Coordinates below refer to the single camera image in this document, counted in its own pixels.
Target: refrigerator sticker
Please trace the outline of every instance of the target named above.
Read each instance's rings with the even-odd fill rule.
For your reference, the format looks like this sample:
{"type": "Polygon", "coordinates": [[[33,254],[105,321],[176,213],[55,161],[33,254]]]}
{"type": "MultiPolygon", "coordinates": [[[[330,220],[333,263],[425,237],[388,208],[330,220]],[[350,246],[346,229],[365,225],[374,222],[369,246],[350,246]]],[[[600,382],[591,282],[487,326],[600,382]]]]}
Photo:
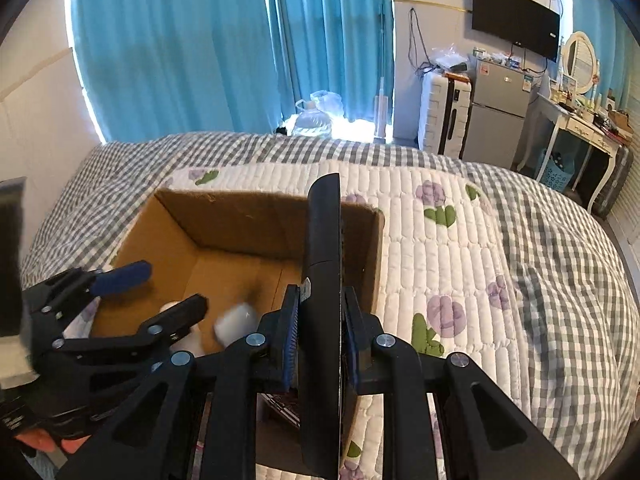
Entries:
{"type": "Polygon", "coordinates": [[[533,85],[533,76],[530,76],[530,75],[524,76],[524,81],[522,82],[522,89],[525,92],[531,92],[532,85],[533,85]]]}

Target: checkered bedspread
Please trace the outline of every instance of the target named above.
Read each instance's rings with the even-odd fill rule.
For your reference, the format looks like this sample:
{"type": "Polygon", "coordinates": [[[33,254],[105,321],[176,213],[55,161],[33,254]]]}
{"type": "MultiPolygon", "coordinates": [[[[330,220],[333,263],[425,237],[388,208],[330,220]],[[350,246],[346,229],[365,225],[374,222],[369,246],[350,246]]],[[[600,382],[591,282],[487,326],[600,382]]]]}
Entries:
{"type": "Polygon", "coordinates": [[[174,170],[346,160],[461,175],[498,212],[529,343],[532,421],[582,478],[622,446],[640,378],[640,319],[615,248],[585,210],[511,171],[401,146],[193,133],[96,148],[67,184],[22,264],[24,286],[111,260],[140,207],[174,170]]]}

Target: white louvered door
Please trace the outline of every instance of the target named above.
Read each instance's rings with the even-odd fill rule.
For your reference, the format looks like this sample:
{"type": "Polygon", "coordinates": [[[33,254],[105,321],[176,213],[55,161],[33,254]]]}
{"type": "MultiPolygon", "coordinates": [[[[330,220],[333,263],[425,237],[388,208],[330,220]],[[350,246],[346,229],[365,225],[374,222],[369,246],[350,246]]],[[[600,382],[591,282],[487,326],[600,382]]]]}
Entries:
{"type": "Polygon", "coordinates": [[[633,54],[627,111],[629,123],[635,132],[629,146],[634,154],[634,163],[611,213],[633,248],[636,260],[640,262],[640,46],[637,43],[633,54]]]}

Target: white suitcase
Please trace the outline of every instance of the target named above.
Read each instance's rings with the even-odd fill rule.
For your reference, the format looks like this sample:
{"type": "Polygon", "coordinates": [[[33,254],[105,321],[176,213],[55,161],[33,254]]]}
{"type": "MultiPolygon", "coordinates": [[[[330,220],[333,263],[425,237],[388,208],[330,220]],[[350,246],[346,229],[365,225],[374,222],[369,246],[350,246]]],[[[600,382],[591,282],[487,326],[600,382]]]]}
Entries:
{"type": "Polygon", "coordinates": [[[460,157],[471,101],[471,83],[438,71],[422,77],[418,147],[425,152],[460,157]]]}

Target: table leg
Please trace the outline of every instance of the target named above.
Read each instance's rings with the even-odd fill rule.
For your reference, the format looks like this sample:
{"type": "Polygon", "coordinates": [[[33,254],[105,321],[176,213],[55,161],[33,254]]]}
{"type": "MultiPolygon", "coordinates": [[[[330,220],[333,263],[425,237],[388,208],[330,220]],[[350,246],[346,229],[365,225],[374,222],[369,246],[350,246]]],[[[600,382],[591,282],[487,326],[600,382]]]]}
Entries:
{"type": "Polygon", "coordinates": [[[546,147],[545,160],[542,161],[542,167],[540,167],[540,171],[538,172],[538,176],[536,177],[536,182],[540,182],[540,179],[545,174],[546,164],[549,161],[549,157],[551,156],[551,151],[554,148],[554,144],[556,143],[556,137],[558,136],[558,130],[560,129],[560,124],[556,121],[556,125],[554,126],[553,133],[551,134],[551,140],[549,141],[549,145],[546,147]]]}
{"type": "Polygon", "coordinates": [[[533,121],[533,125],[529,127],[529,135],[527,136],[527,150],[524,152],[524,158],[519,162],[519,164],[516,167],[517,171],[520,171],[522,168],[524,168],[524,165],[529,160],[529,155],[531,155],[531,145],[533,144],[533,137],[535,136],[536,127],[540,122],[541,115],[542,113],[538,113],[536,115],[536,119],[533,121]]]}
{"type": "Polygon", "coordinates": [[[613,174],[613,170],[616,167],[616,154],[609,155],[609,165],[607,166],[607,171],[604,172],[602,179],[596,186],[596,189],[593,191],[591,195],[591,200],[589,200],[589,205],[587,206],[587,213],[591,214],[591,208],[593,207],[593,203],[596,201],[598,194],[602,191],[602,188],[609,180],[609,177],[613,174]]]}
{"type": "Polygon", "coordinates": [[[571,186],[571,190],[572,191],[575,191],[575,188],[578,186],[578,182],[580,182],[580,179],[582,178],[582,174],[584,173],[584,169],[587,167],[587,163],[588,163],[589,159],[591,158],[591,153],[593,153],[593,146],[589,145],[589,148],[587,149],[587,154],[584,156],[584,161],[582,162],[582,165],[580,166],[580,171],[578,172],[578,176],[575,177],[574,185],[571,186]]]}

